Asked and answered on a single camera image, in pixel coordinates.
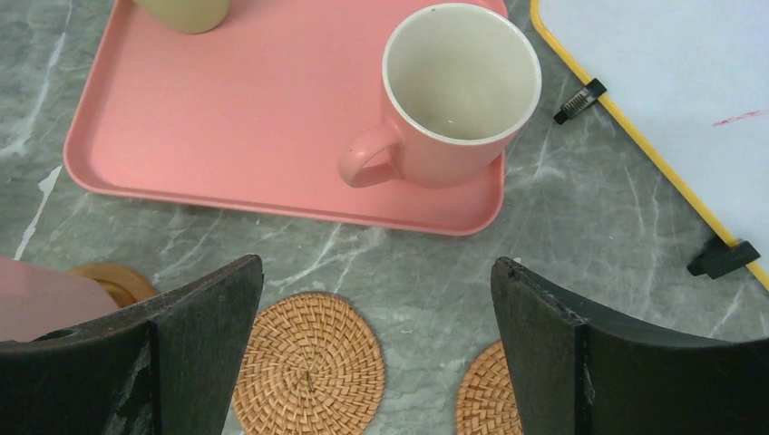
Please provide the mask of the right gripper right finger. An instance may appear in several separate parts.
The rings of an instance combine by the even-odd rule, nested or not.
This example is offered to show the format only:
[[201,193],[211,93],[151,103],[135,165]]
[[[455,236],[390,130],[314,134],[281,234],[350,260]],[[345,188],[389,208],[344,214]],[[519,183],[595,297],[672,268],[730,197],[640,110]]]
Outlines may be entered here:
[[508,257],[491,293],[527,434],[765,434],[768,342],[657,326]]

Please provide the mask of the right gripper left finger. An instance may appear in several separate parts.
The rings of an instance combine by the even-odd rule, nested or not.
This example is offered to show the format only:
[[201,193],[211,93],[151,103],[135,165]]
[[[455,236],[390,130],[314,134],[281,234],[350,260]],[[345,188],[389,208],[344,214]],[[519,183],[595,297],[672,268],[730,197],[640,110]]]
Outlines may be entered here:
[[4,434],[219,434],[264,283],[259,256],[91,321],[1,344]]

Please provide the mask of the light wooden coaster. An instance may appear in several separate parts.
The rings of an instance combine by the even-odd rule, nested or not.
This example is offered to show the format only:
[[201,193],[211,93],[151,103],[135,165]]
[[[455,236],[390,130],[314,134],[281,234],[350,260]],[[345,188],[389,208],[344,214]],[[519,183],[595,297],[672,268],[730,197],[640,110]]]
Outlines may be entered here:
[[73,267],[68,273],[97,282],[120,308],[137,304],[159,293],[144,275],[115,263],[90,263]]

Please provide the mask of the pink mug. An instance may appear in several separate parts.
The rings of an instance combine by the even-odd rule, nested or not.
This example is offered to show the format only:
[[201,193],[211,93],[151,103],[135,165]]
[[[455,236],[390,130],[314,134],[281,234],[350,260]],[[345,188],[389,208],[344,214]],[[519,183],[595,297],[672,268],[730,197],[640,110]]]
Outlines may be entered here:
[[403,179],[427,188],[469,181],[531,118],[542,72],[530,40],[479,5],[425,7],[392,32],[381,66],[380,122],[347,145],[342,180]]
[[1,339],[30,342],[118,310],[95,281],[1,259]]

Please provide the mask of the green mug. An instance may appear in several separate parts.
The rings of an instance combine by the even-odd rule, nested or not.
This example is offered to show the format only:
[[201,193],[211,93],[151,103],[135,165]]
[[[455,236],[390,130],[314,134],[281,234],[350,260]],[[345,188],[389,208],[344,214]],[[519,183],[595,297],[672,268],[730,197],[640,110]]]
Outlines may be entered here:
[[135,0],[153,18],[182,34],[203,34],[227,17],[229,0]]

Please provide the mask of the pink serving tray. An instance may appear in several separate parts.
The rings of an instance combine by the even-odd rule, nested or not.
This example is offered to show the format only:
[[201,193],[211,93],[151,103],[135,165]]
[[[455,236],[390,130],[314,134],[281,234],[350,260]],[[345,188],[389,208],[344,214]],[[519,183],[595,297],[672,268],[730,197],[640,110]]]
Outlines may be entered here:
[[423,2],[235,1],[205,34],[119,1],[63,147],[107,195],[464,236],[503,202],[504,162],[456,188],[350,188],[343,147],[380,117],[390,33]]

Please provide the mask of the whiteboard with red writing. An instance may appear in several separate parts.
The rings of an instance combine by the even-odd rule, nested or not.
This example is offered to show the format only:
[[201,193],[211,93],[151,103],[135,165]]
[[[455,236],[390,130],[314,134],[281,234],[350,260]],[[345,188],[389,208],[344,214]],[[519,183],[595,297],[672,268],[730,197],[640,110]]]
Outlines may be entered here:
[[582,81],[558,123],[601,104],[715,236],[694,276],[768,280],[768,4],[535,1],[537,32]]

